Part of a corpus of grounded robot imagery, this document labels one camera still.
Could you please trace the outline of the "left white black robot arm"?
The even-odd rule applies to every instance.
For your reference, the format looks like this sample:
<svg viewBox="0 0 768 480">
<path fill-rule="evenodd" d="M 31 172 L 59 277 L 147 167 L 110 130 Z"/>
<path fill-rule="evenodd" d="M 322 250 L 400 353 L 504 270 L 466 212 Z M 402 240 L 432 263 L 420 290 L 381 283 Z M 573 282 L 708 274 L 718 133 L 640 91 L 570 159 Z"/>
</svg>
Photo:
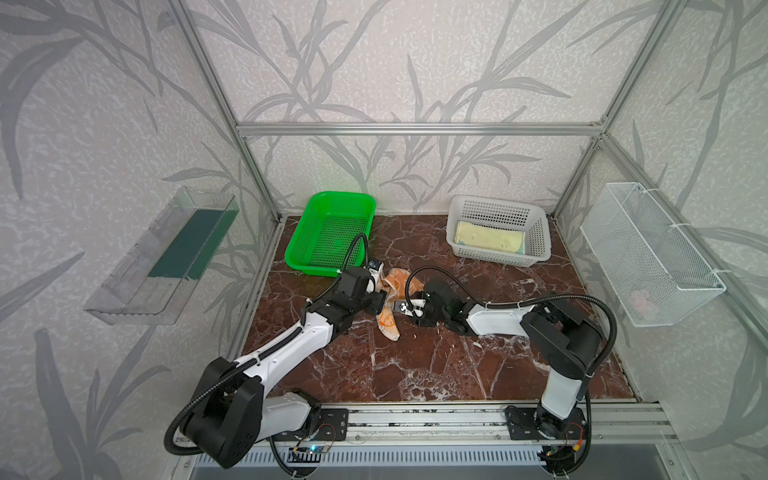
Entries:
<svg viewBox="0 0 768 480">
<path fill-rule="evenodd" d="M 239 463 L 264 439 L 301 430 L 315 404 L 298 393 L 271 396 L 273 388 L 313 353 L 347 332 L 361 313 L 377 315 L 386 301 L 382 263 L 341 271 L 327 291 L 302 308 L 298 321 L 266 345 L 204 369 L 192 398 L 164 434 L 177 456 L 206 454 L 221 467 Z"/>
</svg>

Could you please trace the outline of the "peach patterned towel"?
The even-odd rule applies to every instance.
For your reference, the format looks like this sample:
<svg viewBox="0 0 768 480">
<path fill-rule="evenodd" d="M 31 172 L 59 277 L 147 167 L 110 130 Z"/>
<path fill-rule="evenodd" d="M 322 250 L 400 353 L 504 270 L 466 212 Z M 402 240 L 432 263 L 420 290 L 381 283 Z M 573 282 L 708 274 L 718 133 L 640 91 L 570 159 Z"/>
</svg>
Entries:
<svg viewBox="0 0 768 480">
<path fill-rule="evenodd" d="M 394 316 L 395 302 L 405 299 L 406 281 L 410 275 L 409 270 L 392 268 L 386 275 L 379 276 L 376 283 L 376 290 L 385 294 L 384 306 L 375 316 L 377 326 L 384 337 L 391 341 L 397 341 L 400 338 Z"/>
</svg>

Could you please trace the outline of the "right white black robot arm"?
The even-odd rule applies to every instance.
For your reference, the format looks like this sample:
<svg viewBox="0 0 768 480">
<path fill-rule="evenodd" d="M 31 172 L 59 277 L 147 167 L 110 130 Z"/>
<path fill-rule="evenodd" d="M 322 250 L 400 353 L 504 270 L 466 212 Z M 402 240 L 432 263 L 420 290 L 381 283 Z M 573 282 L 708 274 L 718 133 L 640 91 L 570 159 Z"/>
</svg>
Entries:
<svg viewBox="0 0 768 480">
<path fill-rule="evenodd" d="M 460 298 L 443 281 L 430 281 L 417 293 L 396 301 L 395 311 L 417 326 L 441 324 L 458 335 L 526 338 L 550 367 L 537 407 L 538 421 L 558 424 L 570 418 L 609 353 L 609 340 L 571 304 L 574 299 L 549 294 L 522 302 L 480 302 Z"/>
</svg>

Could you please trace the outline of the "yellow green towel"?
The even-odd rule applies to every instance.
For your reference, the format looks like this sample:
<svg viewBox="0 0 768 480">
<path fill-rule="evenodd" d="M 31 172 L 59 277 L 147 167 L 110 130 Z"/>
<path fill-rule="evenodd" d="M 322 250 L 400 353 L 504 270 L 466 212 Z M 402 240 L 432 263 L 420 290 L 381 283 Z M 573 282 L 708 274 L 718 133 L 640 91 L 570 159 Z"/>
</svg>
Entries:
<svg viewBox="0 0 768 480">
<path fill-rule="evenodd" d="M 473 248 L 481 248 L 510 254 L 525 253 L 525 233 L 503 230 L 459 221 L 454 242 Z"/>
</svg>

